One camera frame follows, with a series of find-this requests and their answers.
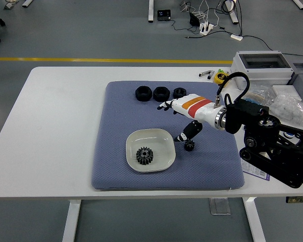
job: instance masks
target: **yellow floor line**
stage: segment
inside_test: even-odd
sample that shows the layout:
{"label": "yellow floor line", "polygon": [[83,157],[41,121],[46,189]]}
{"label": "yellow floor line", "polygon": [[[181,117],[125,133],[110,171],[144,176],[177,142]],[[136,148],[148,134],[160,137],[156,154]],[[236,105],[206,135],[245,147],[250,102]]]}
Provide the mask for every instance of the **yellow floor line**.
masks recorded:
{"label": "yellow floor line", "polygon": [[0,62],[113,62],[113,63],[177,63],[177,64],[232,64],[230,60],[192,59],[102,59],[102,58],[18,58],[0,57]]}

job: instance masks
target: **white desk leg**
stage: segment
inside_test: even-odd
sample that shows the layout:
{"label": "white desk leg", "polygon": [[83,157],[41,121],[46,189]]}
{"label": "white desk leg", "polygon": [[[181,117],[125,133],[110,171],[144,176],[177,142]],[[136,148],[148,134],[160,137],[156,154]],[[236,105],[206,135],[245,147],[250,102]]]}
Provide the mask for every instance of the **white desk leg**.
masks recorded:
{"label": "white desk leg", "polygon": [[149,0],[148,22],[154,21],[154,0]]}
{"label": "white desk leg", "polygon": [[256,209],[255,198],[242,198],[254,242],[265,242],[261,221]]}
{"label": "white desk leg", "polygon": [[299,9],[303,10],[303,4],[299,0],[293,0],[293,2],[295,2]]}
{"label": "white desk leg", "polygon": [[[230,10],[230,9],[233,8],[233,4],[232,4],[230,1],[225,1],[225,4],[226,4],[228,10]],[[230,14],[230,17],[231,17],[231,20],[232,20],[232,23],[233,23],[233,24],[238,24],[238,23],[239,23],[235,11],[233,11],[233,12]]]}
{"label": "white desk leg", "polygon": [[73,242],[75,238],[77,219],[79,217],[81,200],[70,200],[69,212],[67,214],[63,242]]}

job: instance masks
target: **white plastic box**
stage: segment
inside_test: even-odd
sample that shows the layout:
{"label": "white plastic box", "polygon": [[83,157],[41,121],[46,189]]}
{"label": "white plastic box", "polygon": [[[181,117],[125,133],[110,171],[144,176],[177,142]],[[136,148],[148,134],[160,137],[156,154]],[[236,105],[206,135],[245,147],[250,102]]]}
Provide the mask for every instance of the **white plastic box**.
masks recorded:
{"label": "white plastic box", "polygon": [[[280,51],[238,51],[233,58],[231,73],[243,72],[257,85],[286,85],[293,69]],[[238,88],[246,88],[246,80],[234,78]]]}

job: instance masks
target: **clear plastic bag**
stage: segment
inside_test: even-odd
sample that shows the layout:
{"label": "clear plastic bag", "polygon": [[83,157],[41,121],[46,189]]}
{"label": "clear plastic bag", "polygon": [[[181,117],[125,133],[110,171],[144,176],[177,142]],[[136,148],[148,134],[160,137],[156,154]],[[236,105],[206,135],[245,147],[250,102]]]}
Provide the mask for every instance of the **clear plastic bag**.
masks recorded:
{"label": "clear plastic bag", "polygon": [[287,94],[278,96],[269,106],[270,114],[278,117],[281,122],[303,127],[303,103]]}
{"label": "clear plastic bag", "polygon": [[273,103],[275,97],[276,95],[271,87],[251,83],[248,92],[242,99],[263,106],[269,106]]}

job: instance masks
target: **square bowl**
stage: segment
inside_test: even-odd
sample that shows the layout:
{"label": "square bowl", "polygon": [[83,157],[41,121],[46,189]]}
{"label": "square bowl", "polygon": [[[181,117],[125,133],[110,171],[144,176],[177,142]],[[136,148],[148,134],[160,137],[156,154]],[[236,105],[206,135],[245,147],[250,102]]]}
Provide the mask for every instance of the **square bowl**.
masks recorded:
{"label": "square bowl", "polygon": [[[136,152],[142,147],[148,147],[153,152],[153,160],[148,165],[137,161]],[[170,133],[162,129],[137,130],[126,141],[126,158],[131,168],[139,172],[154,172],[165,170],[175,160],[175,146]]]}

